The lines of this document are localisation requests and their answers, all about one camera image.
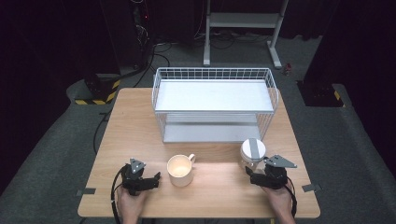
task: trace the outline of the yellow black hazard tape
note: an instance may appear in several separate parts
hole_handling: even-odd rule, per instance
[[[340,96],[340,93],[338,93],[338,91],[334,91],[334,96],[335,96],[335,99],[340,103],[340,104],[343,104],[343,107],[346,107],[346,105],[343,103],[343,101],[341,100],[341,96]]]
[[[120,80],[114,82],[110,94],[104,99],[75,99],[77,105],[107,105],[116,96],[117,88],[120,85]]]

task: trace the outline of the gray carpet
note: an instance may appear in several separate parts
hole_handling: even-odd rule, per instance
[[[323,190],[316,193],[321,215],[316,219],[298,219],[297,223],[396,223],[396,182],[362,128],[353,104],[342,85],[334,85],[345,107],[307,107],[296,80],[304,74],[320,39],[303,41],[279,38],[276,49],[282,63],[290,63],[289,76],[273,65],[263,41],[234,43],[227,49],[211,50],[213,67],[269,67],[280,89],[290,121],[302,151],[311,181]],[[213,41],[218,47],[229,42]],[[200,67],[203,47],[160,45],[156,50],[173,67]],[[167,66],[160,56],[154,68]],[[152,71],[137,87],[152,86]],[[140,76],[121,81],[121,88],[132,87]],[[73,100],[84,90],[82,80],[65,94]],[[111,105],[75,105],[42,137],[15,175],[0,199],[0,223],[79,223],[79,189],[84,189],[95,154],[93,136]],[[103,123],[95,143],[106,128]],[[254,223],[270,223],[267,219]],[[112,218],[87,218],[84,223],[115,223]],[[158,219],[157,223],[252,223],[241,219]]]

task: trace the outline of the wooden table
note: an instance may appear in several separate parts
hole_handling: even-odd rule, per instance
[[[296,189],[296,217],[318,217],[320,210],[308,173],[290,125],[282,97],[263,139],[266,155],[279,154],[298,165],[287,169]],[[93,164],[78,214],[82,217],[112,217],[111,185],[117,171],[130,158],[144,161],[143,177],[161,172],[160,186],[149,191],[141,217],[274,217],[266,194],[249,183],[239,166],[241,144],[164,143],[151,106],[151,89],[122,89],[115,102],[106,132]],[[167,161],[176,154],[196,155],[194,179],[185,188],[170,183]]]

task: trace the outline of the white wire basket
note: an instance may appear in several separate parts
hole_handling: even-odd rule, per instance
[[[277,104],[269,68],[158,68],[152,89],[164,142],[262,140]]]

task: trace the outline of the white metal frame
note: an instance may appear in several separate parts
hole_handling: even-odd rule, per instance
[[[249,27],[274,29],[272,40],[267,41],[267,46],[275,68],[281,68],[282,64],[277,56],[275,44],[288,2],[289,0],[283,0],[279,13],[212,13],[210,0],[207,0],[204,66],[210,66],[210,27]]]
[[[263,139],[278,105],[268,68],[158,68],[152,105],[164,142]]]

